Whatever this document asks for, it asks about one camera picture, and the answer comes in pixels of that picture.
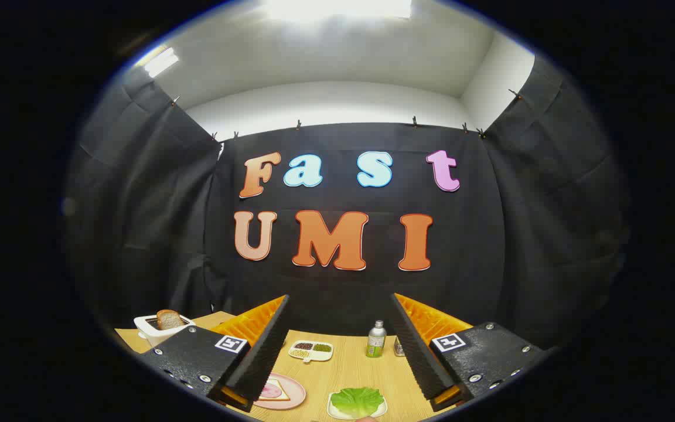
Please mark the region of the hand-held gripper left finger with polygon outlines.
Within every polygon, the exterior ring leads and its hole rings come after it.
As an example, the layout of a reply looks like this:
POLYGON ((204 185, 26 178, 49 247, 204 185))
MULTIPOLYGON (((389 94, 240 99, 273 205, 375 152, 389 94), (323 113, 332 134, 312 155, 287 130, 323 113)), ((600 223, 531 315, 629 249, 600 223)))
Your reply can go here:
POLYGON ((212 329, 191 325, 139 358, 198 396, 251 411, 288 334, 289 295, 212 329))

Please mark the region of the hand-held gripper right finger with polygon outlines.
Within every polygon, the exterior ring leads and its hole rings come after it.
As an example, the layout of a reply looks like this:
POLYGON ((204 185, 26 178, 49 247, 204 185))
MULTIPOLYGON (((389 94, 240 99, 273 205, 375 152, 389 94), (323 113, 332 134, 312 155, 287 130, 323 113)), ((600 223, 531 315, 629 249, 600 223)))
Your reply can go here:
POLYGON ((390 300, 392 326, 433 411, 490 395, 548 355, 501 324, 472 325, 398 293, 390 300))

